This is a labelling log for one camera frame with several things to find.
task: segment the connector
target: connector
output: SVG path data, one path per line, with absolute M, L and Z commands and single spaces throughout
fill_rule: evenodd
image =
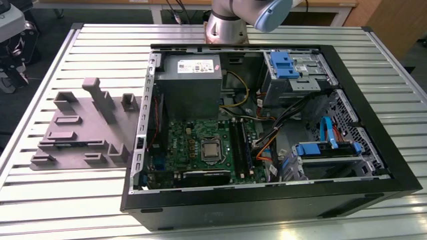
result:
M 182 25 L 182 21 L 180 16 L 176 14 L 176 12 L 173 12 L 173 17 L 174 17 L 174 21 L 177 22 L 178 25 Z

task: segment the wooden cabinet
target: wooden cabinet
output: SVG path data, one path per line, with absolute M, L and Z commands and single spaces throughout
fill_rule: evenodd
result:
M 357 0 L 344 26 L 368 26 L 397 59 L 427 31 L 427 0 Z

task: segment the wooden desk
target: wooden desk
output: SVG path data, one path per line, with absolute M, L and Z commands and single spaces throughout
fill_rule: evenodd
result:
M 210 10 L 212 0 L 181 0 L 186 10 Z M 309 13 L 335 13 L 332 27 L 343 26 L 357 0 L 308 0 Z M 161 24 L 161 10 L 168 10 L 166 0 L 37 0 L 34 8 L 40 9 L 149 9 L 153 24 Z M 305 1 L 291 12 L 305 12 Z

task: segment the green motherboard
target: green motherboard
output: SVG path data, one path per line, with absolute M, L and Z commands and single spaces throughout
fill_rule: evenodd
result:
M 244 122 L 244 130 L 248 140 L 257 138 L 252 120 Z M 216 146 L 220 149 L 214 150 L 213 153 L 208 153 L 208 143 L 217 143 Z M 165 173 L 173 171 L 225 170 L 230 172 L 229 185 L 265 182 L 263 163 L 253 166 L 253 174 L 244 176 L 244 178 L 234 173 L 229 121 L 226 120 L 170 121 L 168 124 L 166 146 L 166 156 L 164 160 Z M 208 154 L 217 158 L 213 158 L 213 161 L 206 160 L 204 156 Z M 157 174 L 156 178 L 157 188 L 173 188 L 169 176 L 162 177 L 161 174 Z

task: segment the ram slot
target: ram slot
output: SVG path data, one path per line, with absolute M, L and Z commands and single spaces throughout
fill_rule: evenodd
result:
M 242 141 L 244 141 L 244 159 L 246 161 L 246 169 L 248 174 L 253 174 L 253 164 L 252 164 L 252 157 L 250 157 L 250 148 L 249 148 L 249 139 L 245 131 L 244 123 L 240 122 L 241 134 L 242 134 Z
M 232 162 L 233 171 L 237 178 L 244 178 L 249 175 L 249 166 L 246 161 L 246 138 L 244 135 L 242 123 L 234 119 L 229 121 L 229 136 L 232 147 Z

